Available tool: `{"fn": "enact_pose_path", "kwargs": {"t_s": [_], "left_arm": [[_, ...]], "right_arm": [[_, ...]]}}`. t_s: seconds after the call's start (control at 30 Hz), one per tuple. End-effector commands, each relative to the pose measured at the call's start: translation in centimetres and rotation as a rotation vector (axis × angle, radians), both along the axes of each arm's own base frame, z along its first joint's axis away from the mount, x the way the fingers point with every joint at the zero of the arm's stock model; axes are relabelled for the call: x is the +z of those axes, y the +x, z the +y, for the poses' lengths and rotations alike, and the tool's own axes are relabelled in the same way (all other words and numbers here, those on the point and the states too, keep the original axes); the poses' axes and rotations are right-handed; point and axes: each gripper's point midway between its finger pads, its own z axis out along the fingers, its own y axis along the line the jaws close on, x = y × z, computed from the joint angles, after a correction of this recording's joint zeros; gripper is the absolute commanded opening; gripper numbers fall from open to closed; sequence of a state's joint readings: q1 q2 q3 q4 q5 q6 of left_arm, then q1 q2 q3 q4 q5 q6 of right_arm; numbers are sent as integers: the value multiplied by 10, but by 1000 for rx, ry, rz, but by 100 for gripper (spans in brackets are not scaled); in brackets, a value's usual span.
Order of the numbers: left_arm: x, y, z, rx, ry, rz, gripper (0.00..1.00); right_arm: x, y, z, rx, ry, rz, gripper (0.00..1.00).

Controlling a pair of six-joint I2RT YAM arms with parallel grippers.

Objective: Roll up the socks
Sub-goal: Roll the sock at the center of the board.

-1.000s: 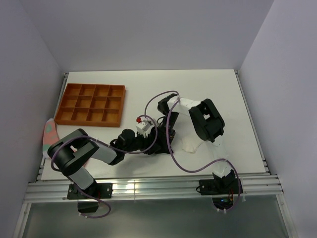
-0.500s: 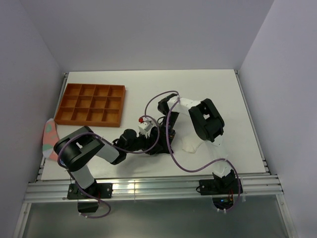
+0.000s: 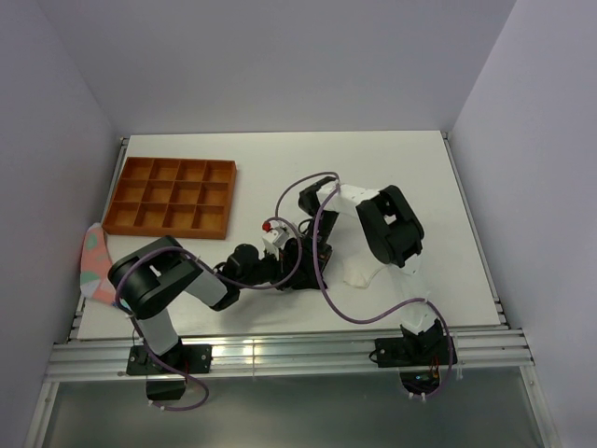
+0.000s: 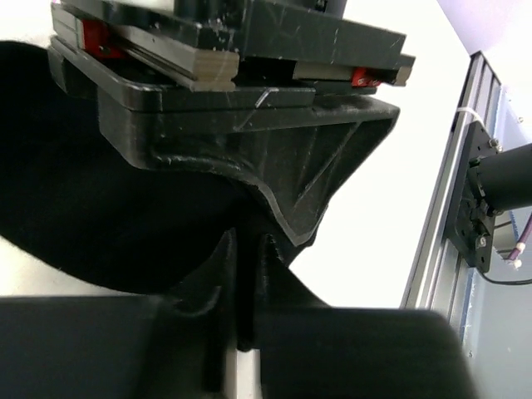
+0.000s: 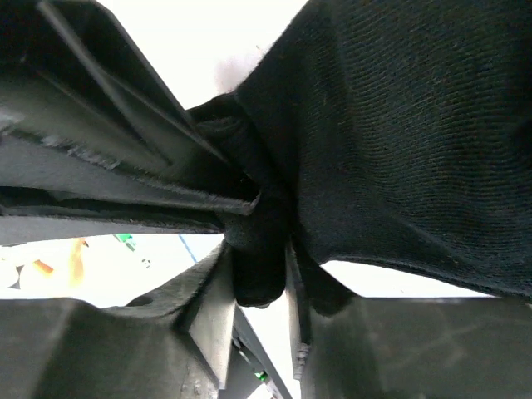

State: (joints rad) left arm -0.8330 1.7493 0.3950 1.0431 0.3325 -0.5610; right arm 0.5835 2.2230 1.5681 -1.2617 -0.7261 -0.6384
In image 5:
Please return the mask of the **black sock white stripes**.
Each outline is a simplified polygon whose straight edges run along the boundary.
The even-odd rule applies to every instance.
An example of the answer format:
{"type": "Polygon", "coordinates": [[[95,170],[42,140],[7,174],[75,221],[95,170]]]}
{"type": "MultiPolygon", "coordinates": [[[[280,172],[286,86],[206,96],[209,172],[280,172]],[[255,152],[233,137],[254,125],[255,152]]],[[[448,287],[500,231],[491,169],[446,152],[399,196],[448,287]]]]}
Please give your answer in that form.
{"type": "Polygon", "coordinates": [[[240,305],[281,295],[290,238],[530,298],[530,2],[310,1],[191,113],[261,189],[222,218],[240,305]]]}

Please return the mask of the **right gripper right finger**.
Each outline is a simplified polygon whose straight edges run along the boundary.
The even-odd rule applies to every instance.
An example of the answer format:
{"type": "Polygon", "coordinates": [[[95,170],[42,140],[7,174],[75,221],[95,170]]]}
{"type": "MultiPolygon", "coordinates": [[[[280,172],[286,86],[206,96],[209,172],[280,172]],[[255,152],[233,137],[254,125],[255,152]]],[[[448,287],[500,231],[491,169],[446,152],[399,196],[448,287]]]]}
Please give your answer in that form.
{"type": "Polygon", "coordinates": [[[285,264],[293,376],[300,381],[313,345],[311,312],[332,316],[358,295],[312,260],[298,243],[287,244],[285,264]]]}

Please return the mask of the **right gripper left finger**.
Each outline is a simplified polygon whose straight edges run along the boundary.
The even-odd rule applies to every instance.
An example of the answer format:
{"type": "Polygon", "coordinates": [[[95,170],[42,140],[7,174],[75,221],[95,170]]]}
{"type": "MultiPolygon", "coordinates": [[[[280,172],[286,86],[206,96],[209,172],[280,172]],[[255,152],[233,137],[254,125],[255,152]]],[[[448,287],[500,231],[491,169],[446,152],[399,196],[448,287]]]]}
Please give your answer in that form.
{"type": "Polygon", "coordinates": [[[236,302],[226,243],[162,286],[106,309],[106,391],[220,391],[236,302]]]}

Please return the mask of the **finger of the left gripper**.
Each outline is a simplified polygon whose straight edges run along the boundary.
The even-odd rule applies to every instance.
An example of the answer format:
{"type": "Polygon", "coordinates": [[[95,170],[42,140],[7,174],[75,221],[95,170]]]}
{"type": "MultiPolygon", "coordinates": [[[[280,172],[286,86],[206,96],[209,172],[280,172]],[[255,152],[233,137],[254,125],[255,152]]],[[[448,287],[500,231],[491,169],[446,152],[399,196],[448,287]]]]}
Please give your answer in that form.
{"type": "Polygon", "coordinates": [[[1,241],[220,230],[258,186],[94,1],[1,4],[1,241]]]}

